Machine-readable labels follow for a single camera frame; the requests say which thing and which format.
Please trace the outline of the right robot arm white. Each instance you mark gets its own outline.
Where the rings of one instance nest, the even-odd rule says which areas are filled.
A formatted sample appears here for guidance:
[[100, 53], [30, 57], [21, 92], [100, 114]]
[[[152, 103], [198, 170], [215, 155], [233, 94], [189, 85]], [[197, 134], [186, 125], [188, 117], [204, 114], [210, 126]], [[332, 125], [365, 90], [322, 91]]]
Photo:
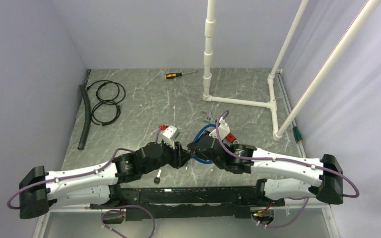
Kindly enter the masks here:
[[320, 202], [343, 203], [343, 170], [335, 156], [298, 158], [265, 151], [252, 145], [221, 145], [211, 136], [188, 144], [200, 159], [212, 161], [218, 168], [234, 174], [254, 174], [262, 180], [254, 191], [260, 206], [281, 198], [312, 197]]

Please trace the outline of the blue cable lock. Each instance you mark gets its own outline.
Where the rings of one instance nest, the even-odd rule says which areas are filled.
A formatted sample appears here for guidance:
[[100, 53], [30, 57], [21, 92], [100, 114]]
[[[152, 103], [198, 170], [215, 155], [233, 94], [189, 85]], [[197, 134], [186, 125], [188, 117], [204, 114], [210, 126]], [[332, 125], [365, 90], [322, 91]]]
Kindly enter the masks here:
[[210, 131], [214, 130], [213, 124], [204, 126], [193, 140], [191, 145], [193, 148], [192, 158], [202, 164], [215, 164], [216, 157], [218, 156], [218, 141], [209, 136]]

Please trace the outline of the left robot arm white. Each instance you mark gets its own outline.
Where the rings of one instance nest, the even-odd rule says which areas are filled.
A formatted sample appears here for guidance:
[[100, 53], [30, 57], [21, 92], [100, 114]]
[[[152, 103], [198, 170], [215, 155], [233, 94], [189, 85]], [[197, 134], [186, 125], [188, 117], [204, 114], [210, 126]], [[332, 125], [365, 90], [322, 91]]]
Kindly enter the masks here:
[[173, 146], [150, 142], [138, 150], [118, 148], [103, 163], [67, 171], [32, 168], [18, 185], [19, 205], [7, 206], [27, 220], [42, 216], [52, 208], [77, 204], [96, 204], [117, 208], [123, 204], [120, 185], [141, 179], [144, 174], [165, 165], [179, 169], [191, 159], [191, 153], [179, 142]]

